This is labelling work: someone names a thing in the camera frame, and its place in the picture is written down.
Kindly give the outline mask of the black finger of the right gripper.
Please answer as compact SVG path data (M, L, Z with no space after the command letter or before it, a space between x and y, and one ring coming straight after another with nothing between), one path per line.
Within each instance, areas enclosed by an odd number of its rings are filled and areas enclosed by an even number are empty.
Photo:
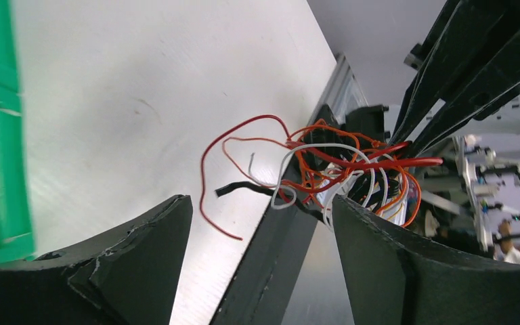
M418 71L450 17L444 7L456 2L446 1L440 11L423 44ZM420 155L472 118L481 118L520 94L520 1L479 2L480 51L461 74L461 82L439 99L443 106L406 150L408 157Z
M457 1L444 7L450 15L406 90L390 143L403 142L480 51L480 2Z

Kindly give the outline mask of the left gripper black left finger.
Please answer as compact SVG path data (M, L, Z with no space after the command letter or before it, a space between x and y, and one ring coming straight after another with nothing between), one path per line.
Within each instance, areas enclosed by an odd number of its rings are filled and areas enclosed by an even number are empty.
M33 261L0 264L0 324L168 324L193 216L188 195Z

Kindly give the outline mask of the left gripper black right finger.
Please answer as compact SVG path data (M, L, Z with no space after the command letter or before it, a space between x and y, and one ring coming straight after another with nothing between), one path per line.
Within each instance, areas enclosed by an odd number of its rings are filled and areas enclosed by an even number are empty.
M332 203L356 324L520 324L520 265L444 246L349 199Z

